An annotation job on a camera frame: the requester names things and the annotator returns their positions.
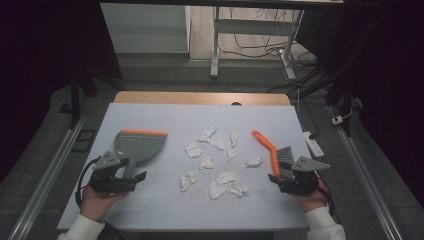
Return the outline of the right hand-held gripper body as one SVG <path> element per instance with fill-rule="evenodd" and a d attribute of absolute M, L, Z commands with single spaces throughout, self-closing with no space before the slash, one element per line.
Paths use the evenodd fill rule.
<path fill-rule="evenodd" d="M 294 161 L 291 171 L 283 173 L 280 191 L 288 194 L 308 195 L 319 185 L 317 171 L 328 169 L 329 164 L 301 156 Z"/>

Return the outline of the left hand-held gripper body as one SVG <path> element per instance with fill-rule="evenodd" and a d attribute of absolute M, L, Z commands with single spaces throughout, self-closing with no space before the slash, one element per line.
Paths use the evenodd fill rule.
<path fill-rule="evenodd" d="M 110 151 L 100 156 L 93 166 L 90 177 L 90 186 L 98 193 L 116 194 L 127 193 L 135 190 L 136 183 L 131 183 L 131 178 L 116 177 L 116 165 L 120 159 Z"/>

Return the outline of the grey dustpan with orange edge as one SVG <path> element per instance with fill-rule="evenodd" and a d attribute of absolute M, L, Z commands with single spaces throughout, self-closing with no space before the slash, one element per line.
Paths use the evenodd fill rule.
<path fill-rule="evenodd" d="M 128 158 L 125 178 L 133 176 L 137 164 L 156 156 L 163 148 L 168 134 L 163 131 L 121 130 L 114 140 L 114 150 L 119 158 Z"/>

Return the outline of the orange brush with grey bristles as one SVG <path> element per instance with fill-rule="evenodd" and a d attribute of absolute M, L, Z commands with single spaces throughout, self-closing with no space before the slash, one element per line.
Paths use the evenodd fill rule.
<path fill-rule="evenodd" d="M 278 149 L 262 133 L 257 130 L 253 130 L 252 135 L 258 142 L 260 142 L 265 148 L 269 150 L 273 175 L 282 179 L 283 173 L 289 170 L 280 169 L 279 162 L 287 162 L 292 165 L 294 164 L 294 157 L 291 147 L 287 146 Z"/>

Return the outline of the pile of white paper scraps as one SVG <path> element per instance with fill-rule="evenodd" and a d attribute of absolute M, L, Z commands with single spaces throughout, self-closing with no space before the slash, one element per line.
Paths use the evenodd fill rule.
<path fill-rule="evenodd" d="M 212 147 L 224 151 L 226 144 L 221 137 L 213 138 L 213 134 L 217 131 L 214 129 L 205 129 L 199 136 L 197 141 L 208 143 Z M 234 159 L 238 154 L 238 134 L 231 130 L 229 132 L 230 148 L 226 152 L 228 161 Z M 203 153 L 197 143 L 191 143 L 185 148 L 185 152 L 190 158 L 200 157 Z M 188 188 L 199 181 L 194 171 L 189 171 L 180 177 L 180 188 L 182 192 L 186 192 Z M 240 176 L 231 170 L 224 170 L 219 173 L 217 178 L 212 180 L 209 187 L 209 196 L 212 200 L 218 199 L 226 192 L 236 195 L 237 197 L 244 196 L 249 191 L 249 187 L 244 184 Z"/>

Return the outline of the person's right hand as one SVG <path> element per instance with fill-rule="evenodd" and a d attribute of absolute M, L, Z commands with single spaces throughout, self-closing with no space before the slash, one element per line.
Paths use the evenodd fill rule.
<path fill-rule="evenodd" d="M 298 201 L 305 213 L 328 205 L 328 197 L 330 196 L 329 188 L 321 177 L 318 177 L 318 183 L 318 188 L 309 195 L 291 194 L 291 197 Z"/>

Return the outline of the person's left hand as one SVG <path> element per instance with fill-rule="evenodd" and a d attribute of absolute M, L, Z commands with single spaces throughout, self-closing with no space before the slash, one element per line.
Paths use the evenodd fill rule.
<path fill-rule="evenodd" d="M 87 186 L 82 193 L 80 214 L 90 220 L 100 222 L 109 209 L 126 196 L 127 193 L 113 195 L 98 193 L 91 186 Z"/>

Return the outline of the black floor plate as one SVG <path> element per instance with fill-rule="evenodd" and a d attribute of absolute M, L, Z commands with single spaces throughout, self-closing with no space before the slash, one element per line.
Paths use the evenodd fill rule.
<path fill-rule="evenodd" d="M 94 129 L 81 130 L 71 149 L 72 152 L 85 153 L 89 152 L 96 137 Z"/>

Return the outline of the white power strip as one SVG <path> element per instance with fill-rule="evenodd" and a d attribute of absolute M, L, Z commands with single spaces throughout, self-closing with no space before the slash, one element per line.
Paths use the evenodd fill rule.
<path fill-rule="evenodd" d="M 303 135 L 304 135 L 306 144 L 309 147 L 309 150 L 312 152 L 312 155 L 314 157 L 323 157 L 324 152 L 322 151 L 317 141 L 311 138 L 312 134 L 310 132 L 304 132 Z"/>

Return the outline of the pale blue table mat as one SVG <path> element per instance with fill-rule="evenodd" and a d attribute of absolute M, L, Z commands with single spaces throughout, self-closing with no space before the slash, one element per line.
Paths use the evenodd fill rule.
<path fill-rule="evenodd" d="M 205 129 L 217 131 L 225 150 L 198 142 Z M 269 151 L 252 135 L 262 133 L 277 148 L 290 146 L 295 157 L 307 156 L 308 147 L 292 106 L 220 106 L 174 104 L 111 104 L 89 156 L 113 149 L 123 129 L 165 131 L 163 149 L 139 165 L 146 179 L 116 203 L 106 219 L 124 231 L 273 231 L 307 225 L 302 207 L 270 182 Z M 238 154 L 228 161 L 229 132 L 238 134 Z M 203 153 L 190 158 L 185 148 L 197 143 Z M 249 191 L 242 197 L 226 192 L 209 196 L 212 180 L 224 170 L 238 174 Z M 194 171 L 199 181 L 182 192 L 179 179 Z"/>

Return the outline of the black metal stand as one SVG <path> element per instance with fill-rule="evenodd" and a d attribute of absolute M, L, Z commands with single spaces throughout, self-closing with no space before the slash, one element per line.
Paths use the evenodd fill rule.
<path fill-rule="evenodd" d="M 71 77 L 71 104 L 63 105 L 60 110 L 60 112 L 71 114 L 71 123 L 69 126 L 70 129 L 74 128 L 82 117 L 80 106 L 80 91 L 83 91 L 87 97 L 97 96 L 98 88 L 94 82 L 95 79 L 101 80 L 103 83 L 109 85 L 117 91 L 124 90 L 124 87 L 114 78 L 108 77 L 100 71 L 94 70 L 92 68 L 82 68 L 77 70 Z"/>
<path fill-rule="evenodd" d="M 350 116 L 352 114 L 351 100 L 353 97 L 354 67 L 377 24 L 378 18 L 370 17 L 364 26 L 358 30 L 357 36 L 354 38 L 352 49 L 347 53 L 343 64 L 339 70 L 329 78 L 332 86 L 325 97 L 325 101 L 328 105 L 336 105 L 337 102 L 342 99 L 342 122 L 339 126 L 348 137 L 351 136 Z"/>

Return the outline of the wooden table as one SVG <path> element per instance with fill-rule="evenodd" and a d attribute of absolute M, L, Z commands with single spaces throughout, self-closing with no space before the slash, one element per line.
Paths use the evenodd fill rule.
<path fill-rule="evenodd" d="M 285 94 L 121 91 L 114 103 L 290 106 Z"/>

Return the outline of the dark curtain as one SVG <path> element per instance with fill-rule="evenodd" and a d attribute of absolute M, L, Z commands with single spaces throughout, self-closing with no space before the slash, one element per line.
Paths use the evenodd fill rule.
<path fill-rule="evenodd" d="M 102 0 L 0 0 L 0 181 L 15 166 L 50 108 L 77 80 L 122 77 Z"/>
<path fill-rule="evenodd" d="M 424 0 L 344 0 L 304 12 L 296 40 L 318 57 L 329 104 L 350 93 L 360 120 L 424 207 Z"/>

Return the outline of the white cabinet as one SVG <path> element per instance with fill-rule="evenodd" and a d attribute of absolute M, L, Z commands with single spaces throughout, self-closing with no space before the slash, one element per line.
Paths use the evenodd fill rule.
<path fill-rule="evenodd" d="M 190 8 L 173 5 L 101 3 L 118 53 L 188 53 Z"/>

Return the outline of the aluminium rail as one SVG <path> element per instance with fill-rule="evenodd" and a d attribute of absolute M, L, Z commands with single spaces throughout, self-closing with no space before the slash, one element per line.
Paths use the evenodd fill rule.
<path fill-rule="evenodd" d="M 26 240 L 86 119 L 87 110 L 84 110 L 73 127 L 66 132 L 7 240 Z"/>
<path fill-rule="evenodd" d="M 397 224 L 387 201 L 372 176 L 369 169 L 367 158 L 361 152 L 358 137 L 350 131 L 347 131 L 341 125 L 334 125 L 342 145 L 352 163 L 356 175 L 358 176 L 361 186 L 375 211 L 375 215 L 385 233 L 387 240 L 405 240 L 403 233 Z"/>

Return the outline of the white desk frame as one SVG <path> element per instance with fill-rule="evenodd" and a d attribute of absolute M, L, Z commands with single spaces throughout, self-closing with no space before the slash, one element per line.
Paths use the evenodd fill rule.
<path fill-rule="evenodd" d="M 296 78 L 293 64 L 289 60 L 291 48 L 294 44 L 300 21 L 304 13 L 303 10 L 293 10 L 293 19 L 291 21 L 276 20 L 253 20 L 239 18 L 221 18 L 220 8 L 213 8 L 213 48 L 211 57 L 210 76 L 218 77 L 219 66 L 219 35 L 220 34 L 242 34 L 242 35 L 264 35 L 286 37 L 287 43 L 277 50 L 277 56 L 280 58 L 286 77 L 289 80 Z"/>

